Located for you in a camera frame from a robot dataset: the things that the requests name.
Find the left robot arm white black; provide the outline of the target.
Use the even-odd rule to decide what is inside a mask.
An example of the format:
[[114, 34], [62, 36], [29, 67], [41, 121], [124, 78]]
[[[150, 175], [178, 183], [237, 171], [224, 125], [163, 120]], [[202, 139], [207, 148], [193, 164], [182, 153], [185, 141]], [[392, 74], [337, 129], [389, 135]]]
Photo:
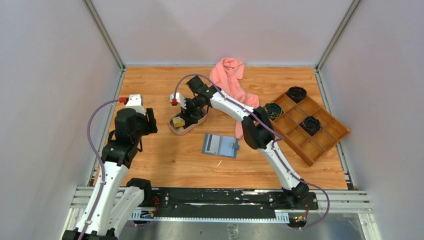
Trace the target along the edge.
[[142, 178], [128, 181], [122, 197], [115, 199], [134, 157], [143, 150], [142, 137], [157, 131], [152, 108], [145, 113], [135, 106], [117, 112], [115, 130], [102, 150], [101, 172], [89, 202], [75, 228], [66, 230], [62, 239], [117, 240], [134, 210], [154, 202], [151, 182]]

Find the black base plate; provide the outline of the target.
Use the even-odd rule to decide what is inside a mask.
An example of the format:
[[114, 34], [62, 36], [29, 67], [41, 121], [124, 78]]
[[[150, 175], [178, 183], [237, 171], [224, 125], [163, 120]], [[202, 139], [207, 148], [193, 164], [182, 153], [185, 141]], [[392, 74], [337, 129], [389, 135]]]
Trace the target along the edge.
[[138, 208], [155, 218], [234, 220], [265, 220], [275, 218], [277, 210], [304, 214], [319, 208], [314, 192], [300, 202], [287, 197], [277, 189], [159, 187]]

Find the gold card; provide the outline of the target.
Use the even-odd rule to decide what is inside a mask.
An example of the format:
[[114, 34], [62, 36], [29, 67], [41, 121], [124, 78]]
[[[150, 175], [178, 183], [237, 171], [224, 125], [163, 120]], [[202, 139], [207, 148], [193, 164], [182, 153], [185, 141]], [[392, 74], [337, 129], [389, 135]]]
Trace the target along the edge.
[[171, 120], [174, 128], [180, 128], [186, 125], [185, 120], [180, 116], [173, 117]]

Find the pink cloth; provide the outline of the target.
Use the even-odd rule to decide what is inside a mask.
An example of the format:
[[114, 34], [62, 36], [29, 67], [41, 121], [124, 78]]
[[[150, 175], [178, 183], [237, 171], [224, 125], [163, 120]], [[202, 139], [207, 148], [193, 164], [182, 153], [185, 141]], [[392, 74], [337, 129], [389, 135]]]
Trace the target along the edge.
[[210, 71], [209, 78], [233, 99], [249, 107], [260, 106], [259, 97], [246, 92], [239, 80], [244, 77], [245, 63], [232, 57], [222, 58]]

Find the pink oval tray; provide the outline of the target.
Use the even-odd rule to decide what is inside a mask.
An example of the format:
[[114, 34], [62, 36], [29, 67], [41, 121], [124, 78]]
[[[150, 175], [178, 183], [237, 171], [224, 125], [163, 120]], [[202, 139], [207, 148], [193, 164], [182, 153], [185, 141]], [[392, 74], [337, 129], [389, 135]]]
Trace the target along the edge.
[[186, 134], [186, 133], [188, 133], [189, 131], [193, 130], [194, 128], [196, 128], [197, 126], [199, 126], [200, 124], [202, 124], [202, 123], [203, 123], [203, 122], [207, 119], [206, 111], [205, 111], [204, 109], [203, 109], [202, 111], [204, 112], [205, 117], [203, 117], [203, 118], [199, 121], [199, 123], [197, 123], [197, 124], [192, 124], [192, 125], [190, 125], [190, 126], [184, 126], [184, 127], [178, 127], [178, 128], [175, 128], [175, 127], [173, 126], [173, 124], [172, 124], [172, 118], [174, 118], [174, 117], [180, 117], [181, 112], [179, 112], [179, 113], [177, 113], [177, 114], [173, 115], [173, 116], [169, 119], [169, 121], [168, 121], [168, 125], [169, 125], [169, 127], [171, 128], [171, 130], [172, 130], [172, 131], [173, 131], [176, 135], [178, 135], [178, 136], [185, 135], [185, 134]]

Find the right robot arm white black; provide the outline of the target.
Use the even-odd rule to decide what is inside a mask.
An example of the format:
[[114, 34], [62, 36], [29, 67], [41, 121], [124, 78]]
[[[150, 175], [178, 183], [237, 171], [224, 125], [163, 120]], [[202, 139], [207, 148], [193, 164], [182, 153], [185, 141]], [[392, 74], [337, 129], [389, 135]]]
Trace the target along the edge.
[[190, 74], [187, 85], [194, 94], [186, 98], [175, 90], [169, 96], [172, 105], [179, 105], [182, 111], [193, 113], [208, 106], [232, 117], [242, 126], [243, 138], [247, 145], [259, 151], [276, 173], [283, 190], [283, 202], [292, 209], [298, 209], [306, 201], [309, 187], [291, 167], [278, 146], [283, 139], [271, 124], [263, 107], [250, 107], [228, 95], [215, 83], [211, 86], [203, 82], [204, 75]]

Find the wooden compartment tray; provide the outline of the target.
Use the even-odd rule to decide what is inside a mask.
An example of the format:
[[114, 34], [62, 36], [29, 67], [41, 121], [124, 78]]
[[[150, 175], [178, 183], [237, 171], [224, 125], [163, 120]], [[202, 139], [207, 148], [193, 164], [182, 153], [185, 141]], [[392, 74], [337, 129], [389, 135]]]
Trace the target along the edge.
[[308, 165], [314, 165], [343, 140], [350, 130], [299, 86], [265, 104], [273, 129]]

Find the blue leather card holder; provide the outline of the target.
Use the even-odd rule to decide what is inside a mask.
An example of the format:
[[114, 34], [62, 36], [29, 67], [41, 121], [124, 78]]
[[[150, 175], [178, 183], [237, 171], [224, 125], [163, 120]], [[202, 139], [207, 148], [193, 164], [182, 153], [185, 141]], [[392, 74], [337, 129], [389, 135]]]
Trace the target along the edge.
[[235, 137], [231, 137], [231, 136], [218, 135], [220, 136], [220, 145], [219, 145], [218, 154], [210, 154], [205, 152], [206, 139], [208, 134], [211, 134], [211, 133], [206, 133], [204, 136], [204, 141], [203, 141], [203, 146], [201, 151], [203, 154], [233, 158], [233, 159], [237, 157], [237, 152], [240, 149], [239, 139]]

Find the black tape roll upper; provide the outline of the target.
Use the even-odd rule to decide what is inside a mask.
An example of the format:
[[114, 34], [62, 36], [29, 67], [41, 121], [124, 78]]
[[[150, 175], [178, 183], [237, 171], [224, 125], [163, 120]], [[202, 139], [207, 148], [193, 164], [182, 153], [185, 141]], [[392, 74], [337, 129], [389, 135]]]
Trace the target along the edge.
[[304, 100], [308, 95], [307, 91], [300, 86], [290, 87], [285, 94], [296, 104]]

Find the aluminium rail frame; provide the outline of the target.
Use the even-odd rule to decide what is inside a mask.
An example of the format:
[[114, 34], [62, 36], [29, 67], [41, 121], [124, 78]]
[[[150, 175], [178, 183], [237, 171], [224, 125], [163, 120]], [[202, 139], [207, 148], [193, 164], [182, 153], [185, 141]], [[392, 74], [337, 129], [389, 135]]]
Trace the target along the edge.
[[[120, 187], [115, 201], [123, 196]], [[73, 230], [84, 214], [94, 188], [79, 186], [74, 194], [60, 238]], [[276, 210], [269, 219], [198, 219], [155, 218], [153, 212], [136, 207], [118, 239], [142, 224], [141, 239], [225, 239], [225, 240], [379, 240], [378, 230], [369, 198], [359, 190], [312, 189], [317, 197], [317, 210]]]

